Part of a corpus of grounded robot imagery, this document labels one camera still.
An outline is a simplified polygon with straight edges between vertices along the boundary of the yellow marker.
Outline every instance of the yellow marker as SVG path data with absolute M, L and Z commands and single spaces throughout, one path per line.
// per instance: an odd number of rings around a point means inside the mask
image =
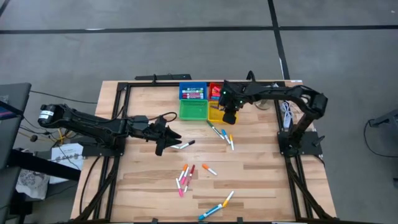
M 232 134 L 229 134 L 229 140 L 231 140 L 231 147 L 232 147 L 232 151 L 233 151 L 235 149 L 234 149 L 234 142 L 232 141 Z
M 232 192 L 229 194 L 228 198 L 225 199 L 225 201 L 224 201 L 224 203 L 223 203 L 223 208 L 226 207 L 226 205 L 228 204 L 228 202 L 229 202 L 229 200 L 231 199 L 231 197 L 232 197 L 233 194 L 234 194 L 234 191 L 232 191 Z

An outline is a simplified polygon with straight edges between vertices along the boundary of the white cable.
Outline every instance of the white cable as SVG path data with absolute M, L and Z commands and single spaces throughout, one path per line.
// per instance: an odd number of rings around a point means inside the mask
M 293 112 L 290 111 L 290 104 L 288 102 L 283 102 L 280 109 L 285 113 L 284 116 L 284 128 L 290 127 L 290 121 L 293 118 Z

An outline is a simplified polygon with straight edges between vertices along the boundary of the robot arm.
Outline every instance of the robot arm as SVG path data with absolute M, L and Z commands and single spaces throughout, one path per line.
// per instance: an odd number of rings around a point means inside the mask
M 236 112 L 245 103 L 253 104 L 259 100 L 290 100 L 293 101 L 306 116 L 319 119 L 325 114 L 328 98 L 309 87 L 262 86 L 256 82 L 235 84 L 224 81 L 221 89 L 219 105 L 224 106 L 224 122 L 234 124 Z
M 262 86 L 256 82 L 230 83 L 224 81 L 218 104 L 225 112 L 223 121 L 234 124 L 236 112 L 245 103 L 253 104 L 259 100 L 290 100 L 304 112 L 300 121 L 289 130 L 289 135 L 280 140 L 282 152 L 294 156 L 301 148 L 303 135 L 314 119 L 325 114 L 328 98 L 309 87 L 297 85 L 294 87 Z
M 149 124 L 146 116 L 105 119 L 79 112 L 67 105 L 42 105 L 38 123 L 44 128 L 66 128 L 94 138 L 99 146 L 114 149 L 116 141 L 128 136 L 155 141 L 155 153 L 161 156 L 166 147 L 180 144 L 181 135 L 166 127 L 167 120 L 160 115 Z

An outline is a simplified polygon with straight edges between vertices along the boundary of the orange marker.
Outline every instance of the orange marker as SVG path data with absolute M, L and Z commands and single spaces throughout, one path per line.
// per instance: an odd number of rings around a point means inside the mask
M 188 168 L 188 164 L 185 164 L 185 165 L 184 165 L 184 168 L 183 168 L 182 171 L 181 171 L 180 177 L 178 178 L 178 181 L 181 181 L 181 178 L 182 178 L 182 176 L 184 175 L 184 173 L 185 173 L 185 171 L 187 170 L 187 168 Z
M 208 170 L 209 172 L 211 172 L 212 174 L 217 175 L 217 173 L 214 170 L 210 169 L 210 167 L 208 167 L 206 164 L 202 164 L 201 166 L 206 170 Z

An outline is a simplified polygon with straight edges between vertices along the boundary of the desk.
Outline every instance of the desk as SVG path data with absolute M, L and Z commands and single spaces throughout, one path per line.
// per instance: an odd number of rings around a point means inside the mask
M 287 86 L 301 84 L 285 83 Z M 117 84 L 115 81 L 103 82 L 97 116 L 111 118 Z M 129 116 L 144 114 L 153 118 L 169 111 L 179 111 L 178 87 L 132 89 Z M 295 122 L 300 117 L 298 111 L 297 108 L 294 110 Z M 243 217 L 244 221 L 295 220 L 285 162 L 279 154 L 276 137 L 279 128 L 274 106 L 261 111 L 246 104 L 239 111 L 237 124 L 214 124 L 233 135 L 235 151 L 204 121 L 181 121 L 177 118 L 169 125 L 183 136 L 183 142 L 194 139 L 196 143 L 183 151 L 167 148 L 163 156 L 158 157 L 154 153 L 153 142 L 128 138 L 119 164 L 112 222 L 150 222 L 152 218 L 158 218 L 160 222 L 195 222 L 199 215 L 222 203 L 231 190 L 235 194 L 228 206 L 206 221 L 236 221 L 236 217 Z M 81 190 L 94 159 L 89 158 L 83 164 L 71 218 L 78 216 Z M 309 191 L 326 212 L 335 216 L 322 163 L 313 156 L 302 156 L 302 160 Z M 102 158 L 88 180 L 84 207 L 98 189 L 101 161 Z M 186 163 L 190 166 L 195 164 L 197 169 L 190 190 L 180 198 L 175 178 Z M 217 171 L 218 176 L 203 169 L 202 163 Z M 298 197 L 302 216 L 305 216 L 300 191 Z M 108 198 L 107 193 L 102 200 L 100 218 L 104 217 L 107 201 L 104 198 Z

